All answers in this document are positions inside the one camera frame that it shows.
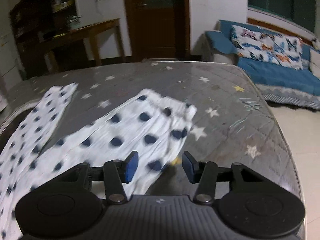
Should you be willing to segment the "grey star tablecloth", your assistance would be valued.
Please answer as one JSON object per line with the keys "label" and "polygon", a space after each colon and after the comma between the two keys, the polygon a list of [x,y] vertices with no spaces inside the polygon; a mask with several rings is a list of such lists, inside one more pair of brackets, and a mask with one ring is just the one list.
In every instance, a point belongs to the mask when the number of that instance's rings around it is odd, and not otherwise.
{"label": "grey star tablecloth", "polygon": [[71,83],[77,84],[76,91],[44,150],[150,89],[194,105],[197,111],[178,156],[163,166],[146,193],[193,195],[195,187],[187,184],[181,164],[182,152],[188,151],[222,167],[243,163],[302,196],[290,148],[274,115],[254,83],[234,65],[141,62],[46,75],[12,88],[7,96],[8,109],[18,109],[34,99],[40,101],[50,88]]}

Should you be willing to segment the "butterfly print pillow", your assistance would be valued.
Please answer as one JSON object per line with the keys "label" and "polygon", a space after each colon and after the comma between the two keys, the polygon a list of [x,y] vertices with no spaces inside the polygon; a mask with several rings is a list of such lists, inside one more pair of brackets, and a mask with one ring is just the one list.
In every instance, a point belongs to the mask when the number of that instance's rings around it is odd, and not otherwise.
{"label": "butterfly print pillow", "polygon": [[299,37],[251,31],[232,25],[231,41],[239,57],[274,63],[296,70],[303,68],[303,46]]}

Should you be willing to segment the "glass jar on table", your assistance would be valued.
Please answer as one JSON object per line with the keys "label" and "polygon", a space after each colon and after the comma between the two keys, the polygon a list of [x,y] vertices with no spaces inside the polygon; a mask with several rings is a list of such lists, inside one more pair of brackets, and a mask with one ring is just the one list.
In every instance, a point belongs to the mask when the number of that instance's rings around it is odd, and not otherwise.
{"label": "glass jar on table", "polygon": [[81,18],[82,16],[71,16],[67,18],[68,28],[70,30],[79,29],[81,27]]}

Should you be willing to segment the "green framed window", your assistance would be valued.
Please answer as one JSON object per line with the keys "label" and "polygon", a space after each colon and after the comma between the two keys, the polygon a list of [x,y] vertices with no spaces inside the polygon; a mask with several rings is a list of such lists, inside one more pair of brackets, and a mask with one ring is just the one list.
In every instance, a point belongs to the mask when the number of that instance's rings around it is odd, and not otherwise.
{"label": "green framed window", "polygon": [[316,0],[248,0],[248,6],[285,18],[313,32]]}

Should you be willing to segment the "wooden side table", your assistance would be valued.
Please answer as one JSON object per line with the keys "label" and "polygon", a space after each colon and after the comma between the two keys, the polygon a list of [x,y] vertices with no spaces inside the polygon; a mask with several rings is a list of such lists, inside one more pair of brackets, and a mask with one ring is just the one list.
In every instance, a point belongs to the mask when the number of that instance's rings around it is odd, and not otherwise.
{"label": "wooden side table", "polygon": [[114,29],[116,34],[116,42],[120,52],[120,57],[122,58],[123,62],[126,62],[126,56],[120,31],[120,18],[90,24],[85,27],[72,30],[57,38],[53,38],[48,43],[48,49],[49,51],[51,51],[55,47],[64,46],[70,42],[84,40],[87,38],[89,40],[90,49],[93,54],[96,66],[101,66],[102,62],[98,47],[98,35],[111,29]]}

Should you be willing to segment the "dark wooden shelf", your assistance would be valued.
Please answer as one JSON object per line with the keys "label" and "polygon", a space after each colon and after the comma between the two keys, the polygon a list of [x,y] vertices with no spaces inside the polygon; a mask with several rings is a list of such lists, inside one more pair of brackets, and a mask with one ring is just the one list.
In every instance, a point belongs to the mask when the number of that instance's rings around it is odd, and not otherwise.
{"label": "dark wooden shelf", "polygon": [[48,72],[41,43],[70,31],[77,15],[75,0],[21,0],[13,7],[10,22],[23,80]]}

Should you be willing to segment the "brown wooden door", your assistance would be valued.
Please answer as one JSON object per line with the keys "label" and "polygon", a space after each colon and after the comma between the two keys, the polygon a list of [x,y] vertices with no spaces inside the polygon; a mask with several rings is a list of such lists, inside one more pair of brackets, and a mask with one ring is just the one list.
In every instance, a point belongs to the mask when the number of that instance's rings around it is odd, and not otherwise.
{"label": "brown wooden door", "polygon": [[124,0],[132,60],[190,55],[189,0]]}

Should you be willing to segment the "white polka dot garment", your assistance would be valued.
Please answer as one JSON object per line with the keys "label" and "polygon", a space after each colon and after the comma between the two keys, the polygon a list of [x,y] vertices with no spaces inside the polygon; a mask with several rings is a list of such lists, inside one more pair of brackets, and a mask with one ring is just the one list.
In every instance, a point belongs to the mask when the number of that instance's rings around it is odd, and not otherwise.
{"label": "white polka dot garment", "polygon": [[139,164],[125,192],[146,193],[163,166],[178,156],[197,111],[194,105],[144,89],[44,150],[76,88],[71,83],[47,90],[1,152],[1,239],[21,237],[14,210],[24,195],[82,162],[102,166],[136,151]]}

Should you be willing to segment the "beige cushion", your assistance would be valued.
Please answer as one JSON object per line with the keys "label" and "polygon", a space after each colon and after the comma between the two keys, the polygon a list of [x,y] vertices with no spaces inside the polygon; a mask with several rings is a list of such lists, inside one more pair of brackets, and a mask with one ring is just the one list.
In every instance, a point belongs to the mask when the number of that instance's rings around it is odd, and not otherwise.
{"label": "beige cushion", "polygon": [[310,70],[314,76],[320,79],[320,53],[310,50]]}

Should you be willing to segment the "blue sofa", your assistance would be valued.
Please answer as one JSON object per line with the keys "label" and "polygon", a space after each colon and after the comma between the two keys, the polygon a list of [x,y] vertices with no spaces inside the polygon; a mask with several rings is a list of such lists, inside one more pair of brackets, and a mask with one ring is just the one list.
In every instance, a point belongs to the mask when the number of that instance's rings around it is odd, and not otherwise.
{"label": "blue sofa", "polygon": [[314,39],[311,46],[302,41],[303,68],[296,70],[274,63],[239,57],[231,41],[232,25],[238,25],[251,31],[285,35],[251,24],[219,20],[215,30],[204,32],[203,61],[227,63],[240,67],[260,89],[267,101],[319,110],[319,78],[314,76],[310,70],[310,50],[313,49],[319,53],[319,40]]}

